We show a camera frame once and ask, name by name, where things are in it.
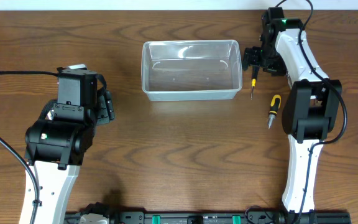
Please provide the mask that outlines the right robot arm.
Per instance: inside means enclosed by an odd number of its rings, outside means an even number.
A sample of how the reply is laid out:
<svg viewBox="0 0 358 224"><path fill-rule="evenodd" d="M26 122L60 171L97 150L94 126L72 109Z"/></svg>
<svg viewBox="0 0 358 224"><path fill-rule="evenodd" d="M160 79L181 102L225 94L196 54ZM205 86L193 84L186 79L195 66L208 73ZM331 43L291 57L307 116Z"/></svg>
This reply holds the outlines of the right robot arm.
<svg viewBox="0 0 358 224"><path fill-rule="evenodd" d="M261 17L261 46L246 48L243 70L251 69L255 85L259 71L285 76L290 93L282 110L282 127L288 136L290 160L282 203L288 214L302 216L314 210L314 182L319 154L330 144L337 111L347 115L342 85L318 65L306 36L306 23L287 18L280 5Z"/></svg>

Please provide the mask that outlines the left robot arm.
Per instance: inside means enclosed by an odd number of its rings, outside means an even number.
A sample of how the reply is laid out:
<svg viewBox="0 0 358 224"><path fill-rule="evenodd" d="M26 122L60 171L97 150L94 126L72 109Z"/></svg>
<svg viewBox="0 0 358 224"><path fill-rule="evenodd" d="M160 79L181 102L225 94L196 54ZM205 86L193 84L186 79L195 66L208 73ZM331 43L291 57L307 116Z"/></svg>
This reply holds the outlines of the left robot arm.
<svg viewBox="0 0 358 224"><path fill-rule="evenodd" d="M26 131L31 173L26 175L20 223L63 223L84 154L93 143L96 127L58 120L56 110L62 108L50 100Z"/></svg>

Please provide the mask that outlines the clear plastic container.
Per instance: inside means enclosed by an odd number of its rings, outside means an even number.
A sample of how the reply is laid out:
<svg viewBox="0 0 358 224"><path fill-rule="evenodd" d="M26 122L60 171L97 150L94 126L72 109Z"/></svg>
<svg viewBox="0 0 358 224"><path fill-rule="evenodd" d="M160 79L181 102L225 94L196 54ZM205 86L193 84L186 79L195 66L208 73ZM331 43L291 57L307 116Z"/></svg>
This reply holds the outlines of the clear plastic container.
<svg viewBox="0 0 358 224"><path fill-rule="evenodd" d="M242 89L236 40L148 41L142 90L150 101L231 100Z"/></svg>

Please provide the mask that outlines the slim black yellow screwdriver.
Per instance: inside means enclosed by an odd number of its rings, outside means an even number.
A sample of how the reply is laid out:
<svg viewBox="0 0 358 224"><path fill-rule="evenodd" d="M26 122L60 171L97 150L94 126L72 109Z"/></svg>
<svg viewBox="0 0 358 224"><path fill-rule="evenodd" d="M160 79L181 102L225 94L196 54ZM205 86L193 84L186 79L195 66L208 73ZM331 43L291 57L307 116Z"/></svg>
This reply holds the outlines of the slim black yellow screwdriver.
<svg viewBox="0 0 358 224"><path fill-rule="evenodd" d="M253 66L253 67L252 67L252 76L251 76L251 80L252 80L252 83L251 83L251 92L250 92L250 98L251 98L251 100L253 99L254 89L255 89L255 86L256 86L258 73L259 73L259 67L258 67L258 66Z"/></svg>

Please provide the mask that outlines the stubby yellow black screwdriver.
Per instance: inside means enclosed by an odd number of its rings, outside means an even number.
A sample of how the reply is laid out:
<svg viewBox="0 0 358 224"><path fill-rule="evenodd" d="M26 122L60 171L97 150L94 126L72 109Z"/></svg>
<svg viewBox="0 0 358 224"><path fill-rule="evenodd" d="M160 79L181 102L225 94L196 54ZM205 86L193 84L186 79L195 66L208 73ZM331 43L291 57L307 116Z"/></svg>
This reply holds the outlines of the stubby yellow black screwdriver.
<svg viewBox="0 0 358 224"><path fill-rule="evenodd" d="M277 117L277 113L280 109L281 105L281 96L274 95L271 102L270 102L270 109L268 112L268 128L270 129L273 125L275 118Z"/></svg>

